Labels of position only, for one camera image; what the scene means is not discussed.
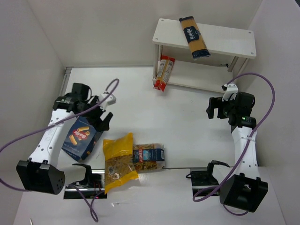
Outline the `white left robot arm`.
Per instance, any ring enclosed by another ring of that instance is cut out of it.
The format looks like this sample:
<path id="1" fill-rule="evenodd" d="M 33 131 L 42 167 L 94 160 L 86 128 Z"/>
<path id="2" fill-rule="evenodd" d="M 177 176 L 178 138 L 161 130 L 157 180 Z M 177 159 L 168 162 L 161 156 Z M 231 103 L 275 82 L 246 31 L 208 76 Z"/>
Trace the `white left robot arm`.
<path id="1" fill-rule="evenodd" d="M 109 130 L 113 114 L 101 116 L 116 103 L 112 91 L 99 96 L 90 87 L 74 83 L 70 93 L 54 101 L 52 115 L 36 149 L 20 160 L 17 173 L 25 191 L 59 194 L 65 185 L 84 180 L 90 184 L 91 168 L 80 161 L 93 151 L 103 132 Z"/>

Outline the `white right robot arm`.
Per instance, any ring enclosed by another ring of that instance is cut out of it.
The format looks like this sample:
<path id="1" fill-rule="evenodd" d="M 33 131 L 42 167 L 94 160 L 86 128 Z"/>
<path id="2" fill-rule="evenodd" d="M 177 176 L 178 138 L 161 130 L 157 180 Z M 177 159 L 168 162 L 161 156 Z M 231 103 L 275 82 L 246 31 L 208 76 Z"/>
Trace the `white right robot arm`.
<path id="1" fill-rule="evenodd" d="M 220 203 L 254 213 L 268 192 L 262 181 L 256 158 L 256 119 L 251 117 L 255 97 L 245 92 L 229 95 L 227 99 L 211 97 L 206 110 L 209 119 L 228 119 L 234 142 L 235 165 L 213 160 L 208 165 L 210 176 L 220 184 Z"/>

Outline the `yellow fusilli pasta bag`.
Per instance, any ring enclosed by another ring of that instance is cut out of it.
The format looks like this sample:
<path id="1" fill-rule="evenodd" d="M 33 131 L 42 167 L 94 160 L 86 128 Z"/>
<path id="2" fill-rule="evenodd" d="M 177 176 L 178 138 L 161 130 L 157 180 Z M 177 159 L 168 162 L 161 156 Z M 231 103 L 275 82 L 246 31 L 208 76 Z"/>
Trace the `yellow fusilli pasta bag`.
<path id="1" fill-rule="evenodd" d="M 132 133 L 116 140 L 103 140 L 105 194 L 130 180 L 138 179 L 133 163 L 133 140 Z"/>

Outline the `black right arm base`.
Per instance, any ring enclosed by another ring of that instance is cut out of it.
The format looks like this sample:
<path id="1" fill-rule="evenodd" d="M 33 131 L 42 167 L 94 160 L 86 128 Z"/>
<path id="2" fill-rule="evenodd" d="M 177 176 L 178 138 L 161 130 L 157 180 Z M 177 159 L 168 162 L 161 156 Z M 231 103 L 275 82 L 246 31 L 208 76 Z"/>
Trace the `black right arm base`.
<path id="1" fill-rule="evenodd" d="M 221 165 L 230 168 L 227 163 L 212 160 L 208 163 L 207 167 L 191 169 L 190 173 L 186 175 L 187 179 L 191 179 L 193 195 L 202 189 L 212 187 L 212 189 L 205 190 L 198 195 L 199 197 L 206 196 L 214 189 L 215 186 L 219 185 L 218 180 L 213 176 L 213 172 L 217 171 L 214 169 L 215 165 Z"/>

